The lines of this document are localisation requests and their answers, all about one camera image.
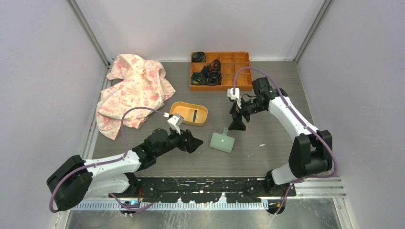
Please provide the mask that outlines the light green card holder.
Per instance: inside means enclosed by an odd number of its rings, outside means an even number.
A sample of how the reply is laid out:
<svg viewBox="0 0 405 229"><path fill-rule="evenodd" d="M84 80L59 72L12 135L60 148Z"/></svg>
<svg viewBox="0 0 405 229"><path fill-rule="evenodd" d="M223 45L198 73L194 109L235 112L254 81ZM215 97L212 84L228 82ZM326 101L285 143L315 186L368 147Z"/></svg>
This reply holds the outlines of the light green card holder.
<svg viewBox="0 0 405 229"><path fill-rule="evenodd" d="M234 146L235 138L228 136L228 128L225 127L223 132L212 134L210 148L226 153L231 153Z"/></svg>

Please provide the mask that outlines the yellow oval tray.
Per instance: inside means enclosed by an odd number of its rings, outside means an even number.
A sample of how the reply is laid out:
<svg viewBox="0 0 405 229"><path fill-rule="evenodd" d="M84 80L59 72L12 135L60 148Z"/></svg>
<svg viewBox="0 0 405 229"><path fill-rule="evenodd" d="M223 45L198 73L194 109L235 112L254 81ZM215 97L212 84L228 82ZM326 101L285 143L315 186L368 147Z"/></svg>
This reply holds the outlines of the yellow oval tray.
<svg viewBox="0 0 405 229"><path fill-rule="evenodd" d="M202 105L191 104L191 103L186 103L186 102L175 102L171 106L170 114L182 115L186 110L192 109L192 108L193 109L203 109L203 110L208 111L208 109Z"/></svg>

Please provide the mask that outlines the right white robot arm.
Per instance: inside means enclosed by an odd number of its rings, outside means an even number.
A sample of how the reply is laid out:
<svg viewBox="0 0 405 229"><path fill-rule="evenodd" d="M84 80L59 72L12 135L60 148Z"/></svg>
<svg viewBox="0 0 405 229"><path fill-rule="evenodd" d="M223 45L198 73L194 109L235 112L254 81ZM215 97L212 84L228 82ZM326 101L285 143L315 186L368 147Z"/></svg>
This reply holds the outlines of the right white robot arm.
<svg viewBox="0 0 405 229"><path fill-rule="evenodd" d="M265 189L271 196L283 191L284 185L305 177L315 177L332 169L332 137L329 131L320 131L308 122L294 107L284 90L272 87L268 78L252 82L255 95L244 100L240 89L232 87L227 96L233 102L230 114L233 121L229 130L246 129L243 120L250 121L252 114L268 111L282 124L293 140L288 162L267 172Z"/></svg>

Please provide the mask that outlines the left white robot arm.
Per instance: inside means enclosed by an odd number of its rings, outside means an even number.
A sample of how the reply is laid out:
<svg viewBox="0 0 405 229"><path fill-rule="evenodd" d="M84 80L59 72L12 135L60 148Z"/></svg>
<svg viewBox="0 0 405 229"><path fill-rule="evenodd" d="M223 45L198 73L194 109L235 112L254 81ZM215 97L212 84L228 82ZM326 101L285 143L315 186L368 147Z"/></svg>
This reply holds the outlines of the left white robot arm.
<svg viewBox="0 0 405 229"><path fill-rule="evenodd" d="M135 172L151 167L171 150L191 154L202 144L188 129L155 129L143 143L119 155L90 160L71 156L46 180L51 192L49 209L52 213L66 211L86 198L105 194L133 197L139 191Z"/></svg>

